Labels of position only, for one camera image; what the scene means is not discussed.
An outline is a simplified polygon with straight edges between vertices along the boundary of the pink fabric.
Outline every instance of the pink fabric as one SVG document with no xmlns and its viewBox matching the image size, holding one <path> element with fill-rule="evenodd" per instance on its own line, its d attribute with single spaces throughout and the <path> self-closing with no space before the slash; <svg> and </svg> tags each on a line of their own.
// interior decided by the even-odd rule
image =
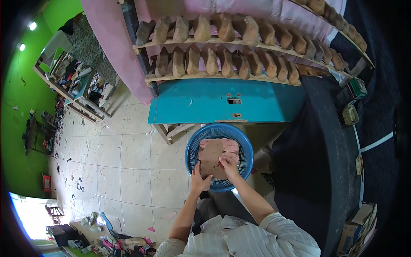
<svg viewBox="0 0 411 257">
<path fill-rule="evenodd" d="M 318 38 L 322 42 L 325 42 L 326 37 L 332 32 L 331 25 L 288 0 L 135 0 L 134 2 L 139 22 L 149 22 L 152 19 L 157 21 L 166 15 L 174 21 L 178 15 L 192 20 L 199 14 L 209 16 L 216 12 L 228 12 L 251 15 L 254 18 L 267 18 L 273 23 L 280 22 L 287 28 L 295 28 L 301 34 Z M 327 3 L 338 13 L 343 9 L 343 2 L 344 0 L 327 0 Z M 81 0 L 81 3 L 88 22 L 114 69 L 133 95 L 147 105 L 152 98 L 151 93 L 145 84 L 143 72 L 134 54 L 121 6 L 115 0 L 99 0 L 98 2 Z M 217 29 L 213 26 L 212 34 L 217 35 Z M 186 50 L 188 44 L 179 46 L 182 50 Z M 175 45 L 166 45 L 169 53 L 174 47 Z M 239 45 L 226 44 L 226 47 L 230 51 L 242 50 L 242 46 Z M 160 46 L 148 47 L 148 56 L 157 55 L 160 50 Z M 286 55 L 286 57 L 294 62 L 317 66 L 304 59 L 297 60 L 294 56 Z M 202 61 L 199 70 L 205 70 Z"/>
<path fill-rule="evenodd" d="M 149 104 L 151 92 L 128 36 L 121 6 L 115 0 L 81 0 L 81 4 L 114 70 L 141 103 Z"/>
</svg>

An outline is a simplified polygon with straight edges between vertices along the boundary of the wooden shelf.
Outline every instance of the wooden shelf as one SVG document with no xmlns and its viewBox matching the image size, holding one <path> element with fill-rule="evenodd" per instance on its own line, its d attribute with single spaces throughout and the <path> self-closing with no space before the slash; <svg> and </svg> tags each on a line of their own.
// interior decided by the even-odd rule
<svg viewBox="0 0 411 257">
<path fill-rule="evenodd" d="M 288 0 L 290 2 L 295 3 L 296 5 L 301 6 L 302 8 L 306 9 L 307 11 L 317 15 L 320 19 L 322 19 L 323 21 L 325 21 L 326 23 L 330 24 L 334 29 L 336 29 L 341 35 L 343 35 L 345 38 L 347 38 L 348 41 L 351 42 L 351 44 L 353 44 L 355 46 L 355 48 L 358 50 L 358 52 L 360 52 L 361 56 L 364 58 L 364 60 L 366 61 L 367 65 L 370 67 L 370 69 L 375 68 L 374 63 L 372 63 L 371 59 L 368 57 L 368 55 L 361 51 L 361 49 L 357 46 L 356 43 L 354 43 L 354 41 L 352 41 L 346 34 L 344 34 L 342 31 L 340 31 L 339 29 L 337 29 L 337 27 L 335 27 L 333 24 L 329 23 L 324 17 L 322 17 L 321 15 L 318 15 L 316 12 L 314 12 L 313 10 L 311 10 L 311 8 L 309 8 L 306 5 L 302 5 L 300 3 L 298 3 L 295 0 Z"/>
<path fill-rule="evenodd" d="M 215 44 L 215 43 L 224 43 L 224 44 L 239 44 L 239 45 L 252 46 L 252 45 L 246 44 L 244 41 L 242 41 L 242 40 L 241 40 L 240 38 L 238 38 L 238 37 L 236 37 L 236 39 L 234 39 L 234 41 L 232 41 L 232 42 L 224 42 L 224 41 L 222 41 L 221 39 L 219 39 L 218 36 L 211 36 L 210 40 L 208 40 L 208 41 L 206 41 L 206 42 L 197 41 L 197 40 L 194 39 L 193 36 L 189 36 L 188 39 L 187 39 L 186 41 L 184 41 L 183 43 L 187 43 L 187 44 L 190 44 L 190 43 L 204 43 L 204 44 L 205 44 L 205 43 L 214 43 L 214 44 Z M 173 40 L 173 38 L 170 37 L 170 38 L 168 38 L 168 39 L 166 40 L 166 42 L 165 42 L 164 44 L 161 44 L 161 45 L 166 45 L 166 44 L 181 44 L 181 42 L 177 43 L 177 42 L 175 42 L 175 41 Z M 140 49 L 140 48 L 145 48 L 145 47 L 149 47 L 149 46 L 156 46 L 156 45 L 157 45 L 157 44 L 154 44 L 152 41 L 149 41 L 148 43 L 146 43 L 146 44 L 144 44 L 144 45 L 142 45 L 142 46 L 133 45 L 133 48 L 134 48 L 135 53 L 136 53 L 136 54 L 139 54 L 139 53 L 140 53 L 140 52 L 139 52 L 139 49 Z M 340 73 L 341 75 L 343 75 L 344 77 L 348 77 L 349 79 L 352 79 L 352 78 L 353 78 L 351 75 L 349 75 L 349 74 L 346 73 L 346 72 L 342 72 L 342 71 L 337 71 L 337 70 L 335 70 L 335 67 L 332 66 L 331 64 L 328 64 L 328 65 L 327 65 L 327 64 L 325 64 L 325 63 L 322 62 L 322 61 L 321 61 L 321 62 L 317 62 L 317 61 L 314 61 L 314 60 L 312 60 L 312 59 L 306 59 L 306 58 L 304 58 L 303 55 L 298 54 L 296 51 L 283 49 L 283 48 L 281 48 L 279 45 L 267 46 L 267 45 L 263 44 L 262 42 L 260 42 L 260 43 L 258 43 L 258 45 L 256 45 L 255 47 L 259 47 L 259 48 L 263 48 L 263 49 L 268 49 L 268 50 L 272 50 L 272 51 L 276 51 L 276 52 L 281 52 L 281 53 L 287 53 L 287 54 L 292 55 L 292 56 L 297 56 L 297 57 L 299 57 L 299 58 L 308 60 L 308 61 L 310 61 L 310 62 L 319 64 L 319 65 L 321 65 L 321 66 L 323 66 L 323 67 L 326 67 L 326 68 L 328 68 L 328 69 L 331 69 L 331 70 L 333 70 L 333 71 L 336 71 L 336 72 Z"/>
<path fill-rule="evenodd" d="M 231 78 L 226 78 L 224 77 L 221 72 L 219 72 L 216 75 L 210 75 L 206 71 L 198 71 L 197 74 L 195 75 L 188 75 L 185 74 L 184 76 L 178 78 L 174 77 L 173 74 L 168 73 L 164 77 L 157 78 L 154 74 L 152 75 L 147 75 L 145 77 L 146 82 L 152 82 L 152 81 L 164 81 L 164 80 L 174 80 L 174 79 L 241 79 L 237 73 L 237 71 L 234 71 L 234 76 Z M 280 81 L 277 78 L 275 79 L 270 79 L 267 77 L 266 74 L 262 74 L 261 76 L 254 76 L 250 74 L 250 79 L 249 80 L 256 80 L 256 81 L 265 81 L 265 82 L 273 82 L 273 83 L 280 83 L 280 84 L 286 84 L 286 85 L 291 85 L 288 80 L 286 81 Z M 301 86 L 301 82 L 298 80 L 297 85 L 292 85 L 292 86 Z"/>
</svg>

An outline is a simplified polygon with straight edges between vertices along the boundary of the hand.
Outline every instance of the hand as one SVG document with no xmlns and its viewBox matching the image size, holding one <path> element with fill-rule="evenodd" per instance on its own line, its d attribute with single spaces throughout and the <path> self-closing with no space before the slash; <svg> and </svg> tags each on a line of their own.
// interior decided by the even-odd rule
<svg viewBox="0 0 411 257">
<path fill-rule="evenodd" d="M 219 157 L 219 160 L 220 163 L 224 166 L 224 171 L 226 172 L 227 178 L 230 182 L 238 177 L 241 178 L 240 174 L 238 173 L 237 163 L 235 161 L 230 159 L 227 160 L 221 157 Z"/>
<path fill-rule="evenodd" d="M 191 192 L 200 195 L 202 191 L 210 189 L 212 175 L 203 180 L 200 174 L 200 162 L 196 164 L 191 173 Z"/>
</svg>

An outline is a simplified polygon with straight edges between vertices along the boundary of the shirt sleeve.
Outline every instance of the shirt sleeve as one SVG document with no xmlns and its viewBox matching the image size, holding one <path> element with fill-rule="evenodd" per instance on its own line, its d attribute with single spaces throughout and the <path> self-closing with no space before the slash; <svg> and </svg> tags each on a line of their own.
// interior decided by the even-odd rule
<svg viewBox="0 0 411 257">
<path fill-rule="evenodd" d="M 307 253 L 320 256 L 321 251 L 315 239 L 279 212 L 268 215 L 260 227 L 277 236 L 276 241 L 284 252 L 291 251 L 297 256 L 305 256 Z"/>
<path fill-rule="evenodd" d="M 185 243 L 179 239 L 167 239 L 157 249 L 156 257 L 175 257 L 183 253 Z"/>
</svg>

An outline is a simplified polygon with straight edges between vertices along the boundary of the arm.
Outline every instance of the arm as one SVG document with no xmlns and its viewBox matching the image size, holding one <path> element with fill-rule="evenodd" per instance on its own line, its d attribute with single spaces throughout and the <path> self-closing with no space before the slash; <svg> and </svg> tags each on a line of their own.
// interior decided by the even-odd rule
<svg viewBox="0 0 411 257">
<path fill-rule="evenodd" d="M 180 213 L 174 221 L 170 229 L 167 239 L 175 238 L 187 243 L 190 235 L 191 222 L 194 219 L 197 200 L 203 190 L 207 190 L 211 183 L 212 175 L 209 175 L 205 180 L 200 174 L 200 162 L 198 162 L 191 174 L 191 192 L 187 197 Z"/>
<path fill-rule="evenodd" d="M 227 162 L 222 158 L 220 158 L 220 162 L 224 166 L 229 181 L 235 186 L 244 204 L 251 212 L 251 215 L 257 224 L 260 225 L 265 217 L 275 212 L 274 209 L 240 176 L 236 163 Z"/>
</svg>

